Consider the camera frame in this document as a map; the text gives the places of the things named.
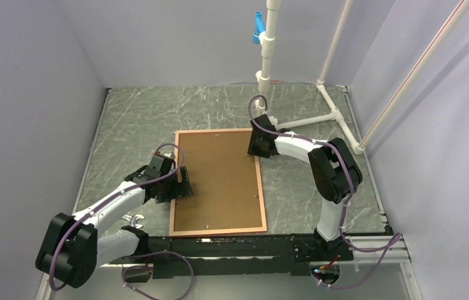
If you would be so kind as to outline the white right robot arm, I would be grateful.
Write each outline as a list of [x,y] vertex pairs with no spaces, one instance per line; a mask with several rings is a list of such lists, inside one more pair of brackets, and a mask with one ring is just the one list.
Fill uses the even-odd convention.
[[329,259],[337,252],[346,197],[357,191],[363,176],[346,142],[340,138],[317,140],[293,131],[276,130],[268,115],[250,120],[252,134],[247,154],[260,158],[284,155],[309,163],[319,194],[323,197],[316,231],[321,238],[313,243],[320,259]]

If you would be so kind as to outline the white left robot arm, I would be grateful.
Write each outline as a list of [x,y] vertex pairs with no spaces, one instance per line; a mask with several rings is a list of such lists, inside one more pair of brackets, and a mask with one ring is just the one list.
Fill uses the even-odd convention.
[[36,269],[63,285],[78,288],[99,266],[128,257],[143,261],[150,251],[149,235],[133,225],[114,234],[106,231],[129,211],[153,199],[166,203],[193,194],[187,168],[155,153],[149,164],[126,176],[110,194],[73,214],[55,215],[36,256]]

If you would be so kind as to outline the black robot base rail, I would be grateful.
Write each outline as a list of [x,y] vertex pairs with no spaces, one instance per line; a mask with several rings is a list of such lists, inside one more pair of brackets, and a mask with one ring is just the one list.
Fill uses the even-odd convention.
[[150,251],[109,263],[153,265],[159,279],[184,275],[189,263],[198,276],[290,273],[303,275],[303,263],[351,261],[352,247],[338,238],[324,241],[312,234],[216,237],[149,237]]

